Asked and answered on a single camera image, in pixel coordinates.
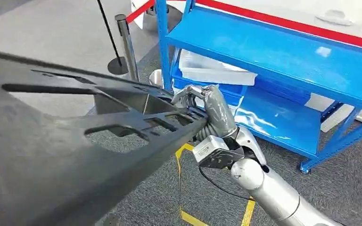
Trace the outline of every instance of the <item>robotic arm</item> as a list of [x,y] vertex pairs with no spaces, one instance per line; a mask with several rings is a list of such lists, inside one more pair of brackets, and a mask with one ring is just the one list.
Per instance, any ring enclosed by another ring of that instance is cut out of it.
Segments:
[[267,166],[255,137],[237,126],[218,86],[186,86],[174,95],[178,107],[202,99],[208,124],[197,135],[193,154],[200,167],[231,169],[232,178],[246,189],[280,226],[342,226],[316,210],[279,174]]

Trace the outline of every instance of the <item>wire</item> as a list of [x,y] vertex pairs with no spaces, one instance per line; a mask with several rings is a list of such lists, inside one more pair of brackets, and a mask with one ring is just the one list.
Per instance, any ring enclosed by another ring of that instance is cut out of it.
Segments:
[[119,54],[118,54],[118,52],[117,52],[117,48],[116,48],[116,45],[115,45],[115,41],[114,41],[114,39],[113,39],[112,32],[110,31],[109,23],[107,22],[106,15],[105,15],[105,12],[104,12],[104,10],[103,10],[102,3],[100,2],[100,0],[97,0],[97,2],[98,2],[98,5],[99,5],[100,13],[102,14],[102,17],[103,17],[103,21],[105,22],[105,26],[106,26],[107,33],[109,34],[110,41],[112,42],[113,49],[115,50],[115,54],[116,54],[116,57],[117,57],[117,61],[119,62],[119,65],[121,66],[122,63],[121,63],[121,60],[120,60],[120,56],[119,56]]
[[204,178],[206,178],[206,180],[208,180],[210,183],[212,183],[214,186],[216,186],[218,189],[222,190],[223,192],[225,192],[225,193],[227,193],[227,194],[230,194],[230,195],[234,195],[234,196],[236,196],[236,197],[238,197],[238,198],[241,198],[241,199],[246,199],[246,200],[250,200],[250,201],[254,201],[254,202],[256,201],[256,200],[254,200],[254,199],[252,199],[252,198],[246,198],[246,197],[243,197],[243,196],[240,196],[240,195],[231,193],[231,192],[223,189],[222,187],[218,186],[214,181],[212,181],[210,178],[208,178],[208,177],[206,176],[206,174],[203,172],[203,170],[202,170],[202,168],[201,168],[200,166],[199,166],[199,172],[200,172],[200,174],[202,174],[202,176],[203,176]]

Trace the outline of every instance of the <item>blue metal shelf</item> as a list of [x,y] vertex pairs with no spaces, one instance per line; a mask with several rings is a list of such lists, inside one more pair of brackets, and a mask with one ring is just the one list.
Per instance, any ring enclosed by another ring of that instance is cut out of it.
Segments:
[[[166,2],[155,0],[165,89],[171,88],[172,77],[181,86],[194,84],[175,76],[180,49],[259,74],[255,87],[245,87],[241,93],[234,90],[237,87],[224,87],[222,92],[226,98],[233,94],[227,101],[244,96],[236,111],[237,123],[306,156],[300,165],[303,173],[362,139],[362,125],[344,133],[362,109],[362,48],[196,7],[194,2],[186,1],[181,22],[168,34]],[[171,70],[168,45],[176,47]],[[321,114],[329,114],[303,106],[307,91],[355,106],[318,152]]]
[[362,109],[362,48],[201,7],[165,42]]
[[316,158],[321,113],[255,87],[247,87],[235,121],[255,135],[310,159]]

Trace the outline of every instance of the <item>red rope barrier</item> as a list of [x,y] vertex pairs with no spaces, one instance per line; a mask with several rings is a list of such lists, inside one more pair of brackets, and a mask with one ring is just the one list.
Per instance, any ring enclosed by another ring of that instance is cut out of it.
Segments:
[[[305,33],[313,34],[313,35],[320,36],[323,38],[336,40],[336,41],[340,41],[340,42],[344,42],[344,43],[362,47],[362,38],[354,36],[354,35],[340,33],[340,32],[336,32],[336,31],[324,29],[324,28],[319,28],[316,26],[308,25],[308,24],[303,24],[300,22],[287,20],[287,19],[280,18],[277,16],[271,16],[271,15],[268,15],[265,13],[256,12],[253,10],[229,5],[229,4],[214,1],[214,0],[197,0],[196,2],[199,4],[202,4],[202,5],[221,9],[221,10],[224,10],[224,11],[227,11],[230,13],[234,13],[237,15],[246,16],[246,17],[254,19],[254,20],[259,20],[259,21],[263,21],[263,22],[270,23],[273,25],[289,28],[292,30],[305,32]],[[135,12],[128,15],[127,22],[130,23],[131,21],[133,21],[137,16],[139,16],[141,13],[145,12],[148,8],[153,6],[153,4],[154,4],[154,0],[149,0],[142,7],[137,9]]]
[[127,21],[127,23],[131,23],[132,21],[135,20],[135,18],[137,18],[142,13],[144,13],[148,8],[152,7],[154,5],[154,3],[155,3],[154,0],[147,1],[145,4],[143,4],[137,10],[135,10],[134,12],[129,14],[125,20]]

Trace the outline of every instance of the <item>white container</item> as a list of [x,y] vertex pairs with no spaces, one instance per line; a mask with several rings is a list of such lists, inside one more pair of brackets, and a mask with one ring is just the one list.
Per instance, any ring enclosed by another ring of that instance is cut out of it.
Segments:
[[181,50],[182,77],[194,81],[253,86],[257,74],[239,67]]

